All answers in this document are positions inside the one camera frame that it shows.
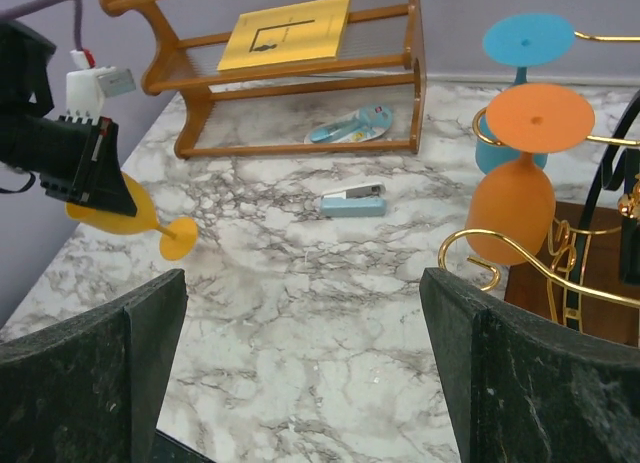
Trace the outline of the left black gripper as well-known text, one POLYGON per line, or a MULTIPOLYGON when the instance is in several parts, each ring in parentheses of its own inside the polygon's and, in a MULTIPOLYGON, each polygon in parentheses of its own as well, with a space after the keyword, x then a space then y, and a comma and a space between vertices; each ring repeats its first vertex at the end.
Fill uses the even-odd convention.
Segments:
POLYGON ((61 201, 134 217, 137 206, 118 160, 119 126, 26 114, 1 116, 1 162, 40 175, 45 193, 61 201))

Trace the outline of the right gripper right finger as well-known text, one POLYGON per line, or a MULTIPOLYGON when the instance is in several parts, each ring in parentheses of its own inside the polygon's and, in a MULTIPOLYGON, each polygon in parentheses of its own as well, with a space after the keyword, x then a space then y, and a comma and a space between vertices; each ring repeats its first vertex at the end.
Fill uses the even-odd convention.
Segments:
POLYGON ((425 269, 419 291, 462 461, 638 461, 638 350, 444 269, 425 269))

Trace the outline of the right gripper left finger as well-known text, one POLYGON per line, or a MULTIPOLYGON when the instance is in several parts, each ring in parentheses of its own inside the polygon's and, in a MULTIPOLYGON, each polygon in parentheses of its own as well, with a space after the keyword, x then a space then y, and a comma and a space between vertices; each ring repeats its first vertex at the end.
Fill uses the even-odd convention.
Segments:
POLYGON ((174 269, 2 343, 2 461, 148 461, 186 308, 174 269))

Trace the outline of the yellow wine glass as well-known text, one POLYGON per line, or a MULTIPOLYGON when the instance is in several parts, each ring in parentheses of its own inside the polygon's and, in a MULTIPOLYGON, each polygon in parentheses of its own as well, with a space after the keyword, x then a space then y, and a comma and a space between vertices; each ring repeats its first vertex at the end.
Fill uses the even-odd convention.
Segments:
POLYGON ((196 222, 190 217, 182 217, 168 226, 162 226, 148 191, 128 174, 122 173, 122 175, 137 207, 135 216, 90 209, 70 202, 65 204, 67 216, 72 220, 115 235, 135 235, 156 230, 162 234, 159 249, 165 260, 176 261, 188 255, 198 237, 196 222))

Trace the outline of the orange wine glass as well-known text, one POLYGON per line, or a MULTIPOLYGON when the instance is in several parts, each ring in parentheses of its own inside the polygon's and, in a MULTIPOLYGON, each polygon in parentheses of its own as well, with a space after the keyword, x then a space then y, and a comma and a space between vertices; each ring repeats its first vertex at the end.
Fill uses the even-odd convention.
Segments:
POLYGON ((518 156, 493 169, 478 184, 466 227, 500 233, 536 254, 551 227, 556 198, 534 156, 581 144, 594 127, 594 110, 570 88, 527 83, 496 96, 487 106, 486 120, 497 140, 518 156))

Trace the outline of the blue wine glass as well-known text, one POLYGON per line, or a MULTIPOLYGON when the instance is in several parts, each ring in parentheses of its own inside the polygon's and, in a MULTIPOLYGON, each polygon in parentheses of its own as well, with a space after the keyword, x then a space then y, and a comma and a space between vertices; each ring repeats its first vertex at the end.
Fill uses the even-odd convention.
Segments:
MULTIPOLYGON (((569 51, 574 41, 574 28, 566 18, 549 13, 521 13, 495 23, 485 33, 482 44, 489 58, 516 69, 511 86, 517 86, 527 83, 529 68, 555 61, 569 51)), ((477 139, 475 160, 484 174, 518 156, 513 148, 477 139)))

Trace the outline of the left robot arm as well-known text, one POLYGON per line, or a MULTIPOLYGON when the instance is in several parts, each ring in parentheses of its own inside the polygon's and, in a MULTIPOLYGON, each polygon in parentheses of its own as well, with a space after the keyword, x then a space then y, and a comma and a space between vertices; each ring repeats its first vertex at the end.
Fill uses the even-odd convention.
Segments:
POLYGON ((1 25, 1 162, 27 174, 51 198, 128 217, 137 206, 120 170, 119 127, 99 116, 61 116, 53 109, 47 65, 56 51, 48 39, 19 22, 1 25))

